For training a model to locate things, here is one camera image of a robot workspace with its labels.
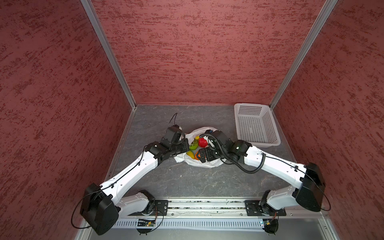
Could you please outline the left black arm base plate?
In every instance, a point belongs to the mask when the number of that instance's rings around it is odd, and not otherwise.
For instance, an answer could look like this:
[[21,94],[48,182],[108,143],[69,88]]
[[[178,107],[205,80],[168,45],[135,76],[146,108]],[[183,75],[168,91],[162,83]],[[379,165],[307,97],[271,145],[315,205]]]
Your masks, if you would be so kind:
[[166,216],[168,212],[169,201],[168,200],[153,200],[150,201],[148,206],[140,212],[142,216]]

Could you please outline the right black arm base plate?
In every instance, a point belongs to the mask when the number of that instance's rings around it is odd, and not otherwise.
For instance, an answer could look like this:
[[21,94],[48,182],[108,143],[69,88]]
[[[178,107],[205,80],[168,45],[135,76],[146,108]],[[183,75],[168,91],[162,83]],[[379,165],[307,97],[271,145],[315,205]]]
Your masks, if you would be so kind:
[[261,205],[260,201],[246,200],[245,209],[249,217],[285,217],[285,209],[275,210],[267,204]]

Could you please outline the white plastic bag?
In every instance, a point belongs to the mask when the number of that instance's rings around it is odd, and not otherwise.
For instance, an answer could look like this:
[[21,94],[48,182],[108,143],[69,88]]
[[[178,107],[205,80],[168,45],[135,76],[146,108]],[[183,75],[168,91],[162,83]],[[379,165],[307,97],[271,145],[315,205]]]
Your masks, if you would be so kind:
[[204,158],[201,157],[200,149],[202,148],[198,144],[198,138],[206,131],[208,131],[209,133],[213,133],[214,131],[217,131],[217,129],[213,127],[202,127],[192,131],[189,134],[185,134],[185,138],[186,140],[188,140],[189,146],[195,143],[195,145],[197,145],[197,148],[195,150],[187,150],[186,153],[178,154],[177,156],[175,156],[174,159],[177,163],[186,163],[192,167],[206,169],[216,168],[224,164],[223,161],[220,160],[220,158],[204,160]]

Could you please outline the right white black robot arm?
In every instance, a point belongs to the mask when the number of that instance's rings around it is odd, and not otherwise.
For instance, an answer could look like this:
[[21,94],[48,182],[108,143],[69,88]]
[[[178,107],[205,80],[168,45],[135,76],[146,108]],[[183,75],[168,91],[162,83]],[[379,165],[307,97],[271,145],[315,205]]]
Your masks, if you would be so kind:
[[315,164],[297,164],[268,154],[250,143],[238,140],[222,144],[219,140],[208,140],[208,146],[196,153],[202,162],[227,160],[247,174],[265,171],[285,182],[288,187],[267,190],[259,201],[256,211],[271,216],[293,206],[301,206],[312,212],[322,210],[325,183],[321,171]]

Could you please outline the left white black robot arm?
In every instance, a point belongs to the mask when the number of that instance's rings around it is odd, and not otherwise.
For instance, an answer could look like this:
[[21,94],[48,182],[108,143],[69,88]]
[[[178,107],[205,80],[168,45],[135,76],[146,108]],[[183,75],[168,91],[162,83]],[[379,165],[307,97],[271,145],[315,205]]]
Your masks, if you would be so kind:
[[89,185],[78,203],[80,215],[96,234],[103,235],[120,217],[150,210],[153,197],[148,192],[141,191],[126,201],[124,195],[163,161],[188,151],[188,139],[182,128],[178,125],[167,128],[160,142],[146,145],[140,156],[120,173],[101,185]]

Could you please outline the white perforated plastic basket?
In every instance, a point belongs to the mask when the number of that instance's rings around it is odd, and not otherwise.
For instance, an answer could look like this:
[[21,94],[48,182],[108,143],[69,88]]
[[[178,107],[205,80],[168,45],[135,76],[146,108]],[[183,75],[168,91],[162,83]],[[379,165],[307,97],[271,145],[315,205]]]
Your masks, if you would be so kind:
[[279,146],[281,139],[272,111],[267,105],[234,105],[237,138],[258,148]]

